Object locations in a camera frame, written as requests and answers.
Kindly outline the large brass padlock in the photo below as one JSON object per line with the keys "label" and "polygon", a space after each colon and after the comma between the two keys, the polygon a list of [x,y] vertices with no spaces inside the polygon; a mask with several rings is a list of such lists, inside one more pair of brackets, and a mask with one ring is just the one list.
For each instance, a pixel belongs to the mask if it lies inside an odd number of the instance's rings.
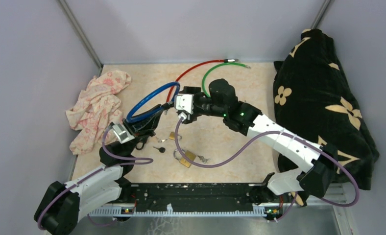
{"label": "large brass padlock", "polygon": [[186,159],[189,159],[190,161],[194,161],[195,158],[197,157],[196,154],[190,152],[190,151],[186,151],[184,149],[182,149],[182,152],[184,153],[184,155],[186,156],[185,158],[183,156],[180,155],[180,152],[178,151],[178,149],[175,149],[174,152],[173,152],[173,157],[183,166],[187,167],[187,168],[190,168],[191,167],[191,162],[189,162],[188,160]]}

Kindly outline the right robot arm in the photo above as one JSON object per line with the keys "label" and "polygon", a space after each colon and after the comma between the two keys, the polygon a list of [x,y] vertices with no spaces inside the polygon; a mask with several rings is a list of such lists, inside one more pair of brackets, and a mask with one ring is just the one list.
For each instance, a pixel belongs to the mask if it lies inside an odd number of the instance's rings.
{"label": "right robot arm", "polygon": [[225,79],[209,85],[209,96],[199,87],[184,87],[174,96],[174,107],[184,124],[201,115],[221,117],[232,131],[251,140],[260,140],[292,161],[296,168],[271,173],[263,181],[261,195],[268,202],[281,194],[304,191],[322,198],[336,172],[333,149],[323,150],[319,144],[307,141],[272,121],[262,111],[238,100],[233,86]]}

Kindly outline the small brass padlock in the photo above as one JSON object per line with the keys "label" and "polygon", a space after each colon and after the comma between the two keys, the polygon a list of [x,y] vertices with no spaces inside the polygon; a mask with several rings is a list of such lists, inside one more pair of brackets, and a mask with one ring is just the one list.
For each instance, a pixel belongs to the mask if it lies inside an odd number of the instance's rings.
{"label": "small brass padlock", "polygon": [[170,132],[169,139],[173,141],[181,140],[182,136],[180,134],[176,134],[175,132]]}

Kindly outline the black-headed key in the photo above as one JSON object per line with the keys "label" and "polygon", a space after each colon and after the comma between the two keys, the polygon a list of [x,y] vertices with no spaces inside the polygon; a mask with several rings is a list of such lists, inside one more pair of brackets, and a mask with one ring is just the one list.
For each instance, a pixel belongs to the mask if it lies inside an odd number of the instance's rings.
{"label": "black-headed key", "polygon": [[166,149],[164,147],[154,147],[157,149],[160,153],[165,153]]}

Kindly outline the blue cable lock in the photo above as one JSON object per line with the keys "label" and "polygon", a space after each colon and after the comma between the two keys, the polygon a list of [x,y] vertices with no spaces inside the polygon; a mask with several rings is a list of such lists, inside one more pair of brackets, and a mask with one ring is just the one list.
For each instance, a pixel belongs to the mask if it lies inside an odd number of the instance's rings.
{"label": "blue cable lock", "polygon": [[175,92],[173,94],[173,96],[171,97],[170,101],[174,102],[175,100],[175,96],[179,93],[180,91],[180,83],[179,82],[169,82],[169,83],[166,83],[162,86],[160,86],[159,88],[157,88],[156,90],[152,91],[150,94],[148,94],[146,97],[144,97],[142,100],[140,100],[130,111],[129,113],[127,114],[125,120],[127,122],[136,122],[136,121],[140,121],[140,120],[143,120],[147,117],[149,117],[150,115],[152,115],[154,112],[158,111],[160,105],[158,108],[153,108],[152,111],[147,111],[146,113],[144,114],[140,114],[140,115],[137,115],[136,117],[134,116],[134,114],[142,107],[144,106],[147,102],[149,102],[151,99],[153,99],[155,96],[157,96],[158,94],[160,94],[161,92],[165,91],[166,89],[169,89],[169,88],[173,88],[175,87]]}

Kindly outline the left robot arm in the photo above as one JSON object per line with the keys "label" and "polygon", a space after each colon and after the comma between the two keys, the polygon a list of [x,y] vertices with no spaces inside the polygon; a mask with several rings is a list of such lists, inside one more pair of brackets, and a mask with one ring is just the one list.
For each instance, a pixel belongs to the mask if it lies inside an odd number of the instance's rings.
{"label": "left robot arm", "polygon": [[129,201],[132,189],[125,185],[125,174],[135,165],[153,163],[152,158],[135,157],[132,152],[139,143],[155,136],[162,113],[171,106],[158,104],[134,117],[135,107],[122,123],[108,124],[101,138],[101,165],[75,180],[50,184],[34,215],[38,228],[52,235],[68,235],[100,206],[115,200]]}

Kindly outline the silver key bunch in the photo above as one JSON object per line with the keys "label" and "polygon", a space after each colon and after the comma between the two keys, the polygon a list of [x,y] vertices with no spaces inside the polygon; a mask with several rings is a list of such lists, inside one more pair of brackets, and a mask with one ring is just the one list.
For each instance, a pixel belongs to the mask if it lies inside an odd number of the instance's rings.
{"label": "silver key bunch", "polygon": [[201,155],[198,155],[197,157],[198,157],[198,158],[201,160],[201,162],[204,163],[204,164],[207,164],[207,163],[210,161],[209,158],[205,158],[204,156],[201,156]]}

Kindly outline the small padlock key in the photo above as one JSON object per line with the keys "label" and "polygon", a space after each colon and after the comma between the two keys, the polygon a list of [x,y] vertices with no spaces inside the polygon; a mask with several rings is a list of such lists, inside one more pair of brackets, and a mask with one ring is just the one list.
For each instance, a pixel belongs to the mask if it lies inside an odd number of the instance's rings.
{"label": "small padlock key", "polygon": [[155,138],[156,138],[158,143],[163,143],[163,142],[168,140],[168,139],[162,139],[162,138],[159,138],[159,137],[155,137]]}

